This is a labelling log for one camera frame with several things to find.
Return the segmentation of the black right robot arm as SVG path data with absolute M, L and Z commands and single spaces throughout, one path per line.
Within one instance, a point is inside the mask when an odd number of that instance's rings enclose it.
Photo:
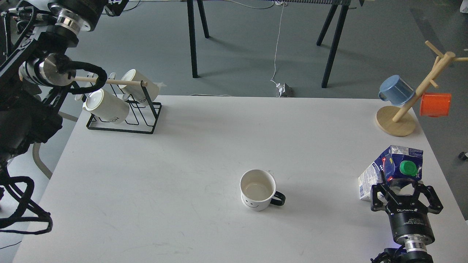
M 443 205 L 434 188 L 412 183 L 414 193 L 397 195 L 386 183 L 371 187 L 371 210 L 388 215 L 393 241 L 399 248 L 385 248 L 372 263 L 432 263 L 426 246 L 435 241 L 428 213 L 438 214 Z

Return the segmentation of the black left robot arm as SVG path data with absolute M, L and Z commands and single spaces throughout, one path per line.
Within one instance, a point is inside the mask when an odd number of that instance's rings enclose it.
M 28 176 L 11 177 L 8 162 L 46 143 L 62 128 L 60 107 L 68 94 L 87 94 L 102 88 L 107 73 L 97 65 L 73 61 L 65 54 L 76 47 L 78 34 L 93 31 L 103 13 L 121 15 L 127 0 L 49 0 L 40 8 L 28 0 L 1 5 L 5 60 L 1 64 L 1 195 L 9 193 L 18 205 L 1 219 L 1 232 L 28 235 L 10 229 L 20 222 L 47 226 L 34 235 L 48 233 L 50 213 L 32 200 L 35 184 Z

